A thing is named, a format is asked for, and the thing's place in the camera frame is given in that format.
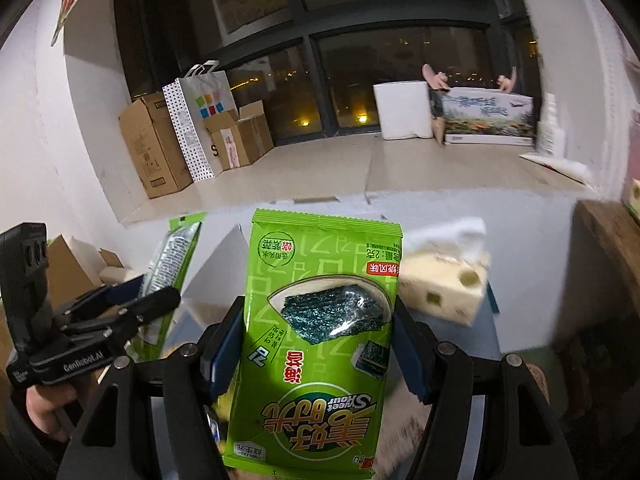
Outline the person's left hand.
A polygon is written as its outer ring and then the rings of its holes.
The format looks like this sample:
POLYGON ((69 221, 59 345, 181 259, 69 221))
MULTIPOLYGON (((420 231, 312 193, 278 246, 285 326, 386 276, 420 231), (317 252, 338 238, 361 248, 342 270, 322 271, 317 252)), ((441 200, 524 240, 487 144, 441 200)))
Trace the person's left hand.
POLYGON ((56 386, 34 385, 26 392, 26 410, 32 423, 44 434, 58 442, 65 442, 73 429, 62 419, 66 405, 78 401, 84 408, 98 388, 93 374, 71 384, 56 386))

